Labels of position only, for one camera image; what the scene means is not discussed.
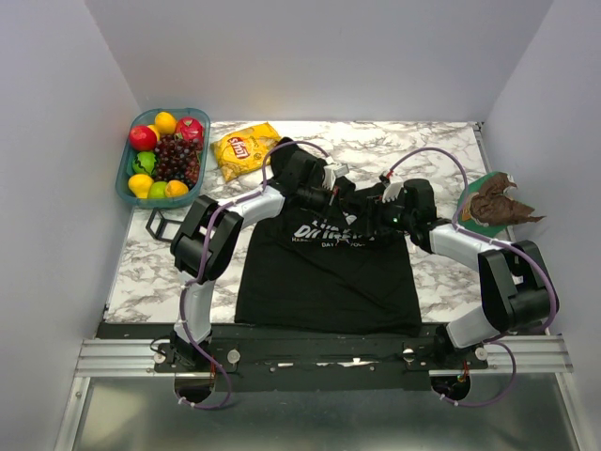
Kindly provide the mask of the black printed t-shirt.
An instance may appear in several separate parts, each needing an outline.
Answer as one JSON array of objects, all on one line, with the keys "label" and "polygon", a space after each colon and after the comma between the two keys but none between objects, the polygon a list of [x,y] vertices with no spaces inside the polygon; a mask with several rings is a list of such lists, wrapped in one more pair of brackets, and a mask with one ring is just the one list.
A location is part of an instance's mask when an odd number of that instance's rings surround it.
[{"label": "black printed t-shirt", "polygon": [[288,200],[254,227],[234,321],[337,334],[416,335],[422,318],[405,237],[365,237]]}]

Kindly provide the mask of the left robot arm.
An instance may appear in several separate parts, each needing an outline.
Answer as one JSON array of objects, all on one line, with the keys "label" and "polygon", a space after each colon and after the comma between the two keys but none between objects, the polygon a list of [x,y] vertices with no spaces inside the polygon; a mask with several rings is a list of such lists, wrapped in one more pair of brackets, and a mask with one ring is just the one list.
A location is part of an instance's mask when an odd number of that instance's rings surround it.
[{"label": "left robot arm", "polygon": [[198,197],[176,236],[171,252],[181,274],[178,317],[171,339],[177,361],[187,370],[207,362],[222,371],[204,342],[211,335],[210,309],[215,283],[230,264],[240,232],[278,216],[285,202],[298,199],[322,211],[338,193],[337,181],[348,174],[344,163],[318,159],[296,151],[281,171],[265,176],[261,184],[225,201]]}]

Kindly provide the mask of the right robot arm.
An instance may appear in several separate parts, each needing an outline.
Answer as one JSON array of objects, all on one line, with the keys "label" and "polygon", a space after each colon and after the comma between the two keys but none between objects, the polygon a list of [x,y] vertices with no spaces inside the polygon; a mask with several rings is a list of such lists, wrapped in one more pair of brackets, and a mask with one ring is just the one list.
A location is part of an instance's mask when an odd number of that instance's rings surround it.
[{"label": "right robot arm", "polygon": [[454,367],[466,348],[518,330],[545,329],[555,318],[558,296],[535,243],[489,239],[439,218],[425,179],[392,182],[382,175],[375,189],[368,201],[373,231],[403,232],[428,254],[478,272],[481,304],[443,327],[431,348],[438,365]]}]

